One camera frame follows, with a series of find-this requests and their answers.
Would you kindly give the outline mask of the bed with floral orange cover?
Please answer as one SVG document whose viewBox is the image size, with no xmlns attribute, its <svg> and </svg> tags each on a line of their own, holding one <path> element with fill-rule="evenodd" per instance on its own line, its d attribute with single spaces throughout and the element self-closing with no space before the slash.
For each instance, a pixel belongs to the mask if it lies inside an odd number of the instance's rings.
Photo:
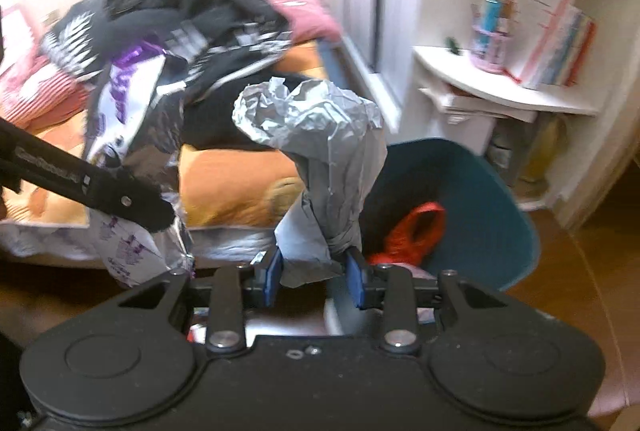
<svg viewBox="0 0 640 431">
<path fill-rule="evenodd" d="M 302 189 L 291 160 L 274 150 L 183 147 L 180 194 L 195 258 L 231 260 L 268 246 L 271 229 Z M 32 184 L 4 195 L 1 252 L 10 260 L 99 269 L 83 206 Z"/>
</svg>

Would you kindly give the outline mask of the black leaf-pattern duvet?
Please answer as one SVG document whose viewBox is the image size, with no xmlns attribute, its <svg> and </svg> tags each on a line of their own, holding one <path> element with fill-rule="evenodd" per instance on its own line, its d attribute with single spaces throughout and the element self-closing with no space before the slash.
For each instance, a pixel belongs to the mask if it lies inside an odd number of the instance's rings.
<svg viewBox="0 0 640 431">
<path fill-rule="evenodd" d="M 288 20 L 266 0 L 82 0 L 46 33 L 41 53 L 80 82 L 149 41 L 186 63 L 182 139 L 198 150 L 256 150 L 233 104 L 291 48 Z"/>
</svg>

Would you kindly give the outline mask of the dark teal trash bin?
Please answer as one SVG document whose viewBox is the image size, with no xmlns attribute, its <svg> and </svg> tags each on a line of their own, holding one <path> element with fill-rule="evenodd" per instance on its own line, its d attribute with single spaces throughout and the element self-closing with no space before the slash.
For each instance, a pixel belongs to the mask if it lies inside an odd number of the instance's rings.
<svg viewBox="0 0 640 431">
<path fill-rule="evenodd" d="M 446 229 L 424 252 L 424 272 L 454 269 L 485 288 L 506 290 L 536 269 L 536 229 L 499 175 L 482 157 L 441 138 L 388 148 L 360 215 L 364 254 L 382 250 L 390 230 L 430 201 L 444 208 Z"/>
</svg>

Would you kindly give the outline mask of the white corner shelf unit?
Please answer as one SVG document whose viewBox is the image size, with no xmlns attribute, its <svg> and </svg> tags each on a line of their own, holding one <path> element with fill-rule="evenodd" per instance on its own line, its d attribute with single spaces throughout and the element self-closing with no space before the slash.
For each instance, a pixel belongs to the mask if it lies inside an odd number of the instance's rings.
<svg viewBox="0 0 640 431">
<path fill-rule="evenodd" d="M 639 0 L 412 0 L 406 17 L 394 139 L 496 154 L 523 202 L 582 225 L 637 144 Z"/>
</svg>

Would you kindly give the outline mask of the red plastic bag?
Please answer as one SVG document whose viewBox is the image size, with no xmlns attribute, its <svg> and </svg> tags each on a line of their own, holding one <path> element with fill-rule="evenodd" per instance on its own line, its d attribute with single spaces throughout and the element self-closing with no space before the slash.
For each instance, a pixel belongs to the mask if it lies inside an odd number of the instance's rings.
<svg viewBox="0 0 640 431">
<path fill-rule="evenodd" d="M 446 222 L 446 210 L 438 202 L 417 206 L 383 238 L 382 249 L 367 256 L 368 263 L 421 267 L 444 237 Z"/>
</svg>

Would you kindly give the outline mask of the stack of papers under shelf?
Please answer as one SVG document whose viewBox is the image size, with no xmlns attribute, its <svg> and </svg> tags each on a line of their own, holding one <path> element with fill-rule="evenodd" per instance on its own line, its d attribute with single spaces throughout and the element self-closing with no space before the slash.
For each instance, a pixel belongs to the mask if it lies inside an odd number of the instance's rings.
<svg viewBox="0 0 640 431">
<path fill-rule="evenodd" d="M 419 87 L 419 91 L 431 99 L 441 113 L 467 116 L 482 114 L 496 118 L 511 118 L 526 123 L 533 123 L 537 117 L 536 111 L 501 106 L 475 96 L 456 94 L 451 86 L 439 82 L 427 87 Z"/>
</svg>

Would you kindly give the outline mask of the row of books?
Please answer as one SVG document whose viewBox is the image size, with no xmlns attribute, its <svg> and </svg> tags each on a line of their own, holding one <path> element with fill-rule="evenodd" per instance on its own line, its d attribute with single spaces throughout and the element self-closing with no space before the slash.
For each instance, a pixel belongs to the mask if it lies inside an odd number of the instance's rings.
<svg viewBox="0 0 640 431">
<path fill-rule="evenodd" d="M 596 33 L 575 0 L 508 0 L 512 5 L 504 72 L 527 90 L 575 84 Z"/>
</svg>

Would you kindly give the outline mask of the pink pen holder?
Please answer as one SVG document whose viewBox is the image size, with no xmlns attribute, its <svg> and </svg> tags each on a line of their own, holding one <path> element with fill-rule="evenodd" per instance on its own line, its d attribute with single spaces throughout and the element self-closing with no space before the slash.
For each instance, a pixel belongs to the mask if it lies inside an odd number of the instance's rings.
<svg viewBox="0 0 640 431">
<path fill-rule="evenodd" d="M 472 30 L 470 58 L 473 66 L 487 73 L 503 74 L 506 71 L 504 63 L 512 36 L 500 31 L 485 30 L 479 24 L 473 24 Z"/>
</svg>

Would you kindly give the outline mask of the purple white snack bag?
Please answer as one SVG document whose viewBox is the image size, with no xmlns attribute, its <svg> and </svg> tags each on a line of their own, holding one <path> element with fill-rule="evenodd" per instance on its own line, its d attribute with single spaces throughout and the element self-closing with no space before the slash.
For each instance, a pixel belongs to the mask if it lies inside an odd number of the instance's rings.
<svg viewBox="0 0 640 431">
<path fill-rule="evenodd" d="M 82 157 L 157 190 L 171 221 L 158 231 L 90 209 L 89 243 L 116 281 L 134 287 L 169 269 L 191 272 L 192 238 L 180 199 L 186 61 L 144 40 L 105 67 L 92 96 Z"/>
</svg>

